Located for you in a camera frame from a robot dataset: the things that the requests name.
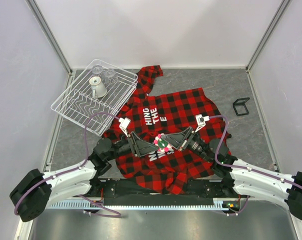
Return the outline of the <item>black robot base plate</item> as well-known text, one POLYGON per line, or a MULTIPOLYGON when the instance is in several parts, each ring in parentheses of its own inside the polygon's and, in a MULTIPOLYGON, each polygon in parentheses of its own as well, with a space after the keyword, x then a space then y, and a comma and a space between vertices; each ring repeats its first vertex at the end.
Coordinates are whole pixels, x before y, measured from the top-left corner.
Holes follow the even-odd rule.
POLYGON ((244 199, 232 189, 230 180, 194 179, 187 182, 181 193, 167 189, 154 190, 143 187, 129 179, 100 179, 85 194, 86 197, 101 197, 104 204, 209 204, 214 198, 244 199))

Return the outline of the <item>red black plaid shirt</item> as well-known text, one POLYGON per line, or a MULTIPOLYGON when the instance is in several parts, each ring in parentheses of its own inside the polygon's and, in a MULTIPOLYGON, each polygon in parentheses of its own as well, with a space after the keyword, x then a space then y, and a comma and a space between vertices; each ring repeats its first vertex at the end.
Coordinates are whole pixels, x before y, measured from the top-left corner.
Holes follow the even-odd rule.
MULTIPOLYGON (((191 126, 196 128, 196 115, 220 114, 202 88, 151 96, 155 81, 163 76, 159 65, 142 67, 137 73, 136 90, 120 109, 117 118, 129 118, 128 132, 153 143, 158 134, 178 133, 191 126)), ((179 194, 187 182, 214 174, 212 163, 186 149, 168 152, 158 149, 141 158, 132 154, 117 157, 116 166, 123 177, 142 187, 179 194)))

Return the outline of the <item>pink flower pom-pom brooch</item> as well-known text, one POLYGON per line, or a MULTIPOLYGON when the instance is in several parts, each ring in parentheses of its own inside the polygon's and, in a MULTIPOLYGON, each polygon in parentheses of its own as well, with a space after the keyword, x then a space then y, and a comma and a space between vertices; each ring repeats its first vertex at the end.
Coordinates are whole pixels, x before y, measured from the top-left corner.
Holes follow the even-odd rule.
POLYGON ((163 153, 167 153, 172 149, 171 144, 169 144, 166 140, 162 138, 164 134, 159 133, 156 137, 155 140, 153 141, 153 144, 158 147, 158 150, 163 153))

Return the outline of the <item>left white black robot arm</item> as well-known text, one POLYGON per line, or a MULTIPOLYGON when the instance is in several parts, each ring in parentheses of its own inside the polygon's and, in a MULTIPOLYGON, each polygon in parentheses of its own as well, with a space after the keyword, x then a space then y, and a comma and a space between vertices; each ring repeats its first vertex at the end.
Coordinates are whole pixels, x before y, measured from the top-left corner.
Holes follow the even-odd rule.
POLYGON ((111 168, 110 160, 128 154, 144 157, 157 149, 135 132, 116 143, 101 138, 92 154, 77 164, 52 172, 40 172, 37 168, 29 171, 9 195, 14 214, 29 222, 57 202, 76 196, 95 197, 102 188, 100 176, 111 168))

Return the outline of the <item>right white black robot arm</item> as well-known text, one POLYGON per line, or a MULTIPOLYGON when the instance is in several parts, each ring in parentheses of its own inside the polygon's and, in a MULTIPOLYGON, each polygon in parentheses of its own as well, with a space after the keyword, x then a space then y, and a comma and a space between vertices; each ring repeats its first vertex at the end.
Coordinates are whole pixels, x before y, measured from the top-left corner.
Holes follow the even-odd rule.
POLYGON ((295 175, 267 170, 249 164, 231 154, 222 138, 206 143, 192 127, 163 134, 178 151, 190 150, 200 158, 212 162, 213 172, 222 178, 220 191, 226 197, 234 194, 250 196, 277 204, 302 221, 302 172, 295 175))

